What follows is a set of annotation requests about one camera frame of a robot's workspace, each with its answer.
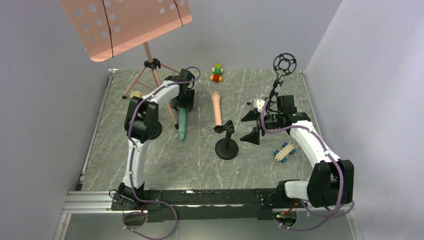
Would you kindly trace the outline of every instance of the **microphone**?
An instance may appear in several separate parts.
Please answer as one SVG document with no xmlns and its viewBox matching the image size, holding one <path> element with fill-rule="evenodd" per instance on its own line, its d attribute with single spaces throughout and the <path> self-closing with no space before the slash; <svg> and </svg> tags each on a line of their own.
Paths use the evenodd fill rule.
<svg viewBox="0 0 424 240">
<path fill-rule="evenodd" d="M 220 108 L 220 93 L 217 91 L 212 92 L 212 103 L 213 103 L 213 113 L 215 114 L 215 125 L 222 126 L 223 120 L 221 118 L 221 108 Z"/>
</svg>

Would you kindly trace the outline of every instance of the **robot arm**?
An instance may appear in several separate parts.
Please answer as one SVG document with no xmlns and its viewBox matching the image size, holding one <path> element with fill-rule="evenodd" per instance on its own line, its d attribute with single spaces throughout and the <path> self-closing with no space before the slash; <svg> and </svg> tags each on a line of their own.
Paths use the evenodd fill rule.
<svg viewBox="0 0 424 240">
<path fill-rule="evenodd" d="M 328 157 L 330 154 L 343 172 L 344 187 L 341 203 L 348 204 L 352 202 L 354 166 L 351 161 L 342 160 L 324 141 L 321 144 L 313 135 L 313 133 L 318 134 L 311 119 L 306 113 L 297 112 L 292 95 L 278 96 L 276 103 L 277 111 L 275 112 L 277 113 L 267 114 L 263 118 L 266 129 L 286 128 L 287 133 L 303 149 L 313 168 L 309 181 L 299 179 L 281 181 L 277 186 L 277 192 L 283 199 L 302 199 L 310 202 L 316 208 L 335 205 L 339 193 L 340 178 L 334 163 Z M 250 134 L 240 140 L 259 145 L 260 135 L 265 135 L 260 117 L 262 111 L 265 111 L 265 101 L 255 99 L 248 104 L 251 106 L 251 110 L 241 121 L 256 121 L 256 127 L 253 128 Z"/>
<path fill-rule="evenodd" d="M 130 164 L 131 157 L 133 169 L 132 181 L 139 198 L 142 197 L 144 185 L 144 167 L 146 163 L 146 155 L 149 144 L 162 133 L 162 125 L 159 122 L 159 108 L 167 102 L 171 103 L 171 107 L 178 111 L 180 108 L 193 109 L 195 90 L 188 88 L 188 84 L 174 84 L 176 82 L 188 82 L 194 79 L 193 74 L 182 69 L 177 76 L 169 76 L 163 81 L 158 89 L 159 92 L 143 96 L 143 98 L 132 97 L 129 102 L 128 111 L 125 118 L 124 129 L 129 131 L 131 120 L 137 105 L 143 99 L 144 101 L 137 111 L 137 116 L 132 125 L 130 139 L 128 139 L 128 159 L 126 164 L 125 175 L 122 183 L 119 185 L 118 192 L 122 196 L 136 200 L 131 189 L 130 181 Z"/>
</svg>

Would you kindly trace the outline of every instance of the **music stand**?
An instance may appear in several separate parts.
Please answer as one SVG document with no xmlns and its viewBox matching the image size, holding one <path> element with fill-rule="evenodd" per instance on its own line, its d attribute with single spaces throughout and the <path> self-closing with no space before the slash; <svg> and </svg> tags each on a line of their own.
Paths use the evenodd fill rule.
<svg viewBox="0 0 424 240">
<path fill-rule="evenodd" d="M 124 99 L 135 83 L 151 88 L 138 82 L 146 68 L 151 68 L 156 86 L 162 84 L 157 67 L 163 66 L 172 73 L 179 73 L 179 70 L 152 57 L 148 41 L 191 22 L 188 0 L 59 0 L 59 2 L 91 60 L 102 62 L 138 45 L 144 45 L 148 64 L 144 64 L 128 86 L 122 96 Z M 177 119 L 169 103 L 167 107 L 174 124 L 177 125 Z"/>
</svg>

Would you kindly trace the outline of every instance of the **toy car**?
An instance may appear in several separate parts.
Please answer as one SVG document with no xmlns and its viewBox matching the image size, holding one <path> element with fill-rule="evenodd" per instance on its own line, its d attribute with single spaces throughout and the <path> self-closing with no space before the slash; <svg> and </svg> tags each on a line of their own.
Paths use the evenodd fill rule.
<svg viewBox="0 0 424 240">
<path fill-rule="evenodd" d="M 215 83 L 217 82 L 222 82 L 223 81 L 223 77 L 220 76 L 220 74 L 223 73 L 223 69 L 221 68 L 220 64 L 215 64 L 215 67 L 212 67 L 212 72 L 213 75 L 210 76 L 210 80 L 214 81 Z"/>
<path fill-rule="evenodd" d="M 295 147 L 287 142 L 282 144 L 282 149 L 280 151 L 275 150 L 274 156 L 275 161 L 285 163 L 287 161 L 287 155 L 295 154 L 296 150 Z"/>
</svg>

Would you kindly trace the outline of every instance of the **black round base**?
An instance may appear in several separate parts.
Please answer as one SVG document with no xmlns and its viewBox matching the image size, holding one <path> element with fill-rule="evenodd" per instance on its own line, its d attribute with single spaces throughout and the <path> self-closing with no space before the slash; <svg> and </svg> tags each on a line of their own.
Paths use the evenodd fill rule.
<svg viewBox="0 0 424 240">
<path fill-rule="evenodd" d="M 220 139 L 215 144 L 215 153 L 224 160 L 231 160 L 237 156 L 239 153 L 239 146 L 237 145 L 237 142 L 233 139 L 229 140 L 229 148 L 225 148 L 226 145 L 226 139 Z"/>
</svg>

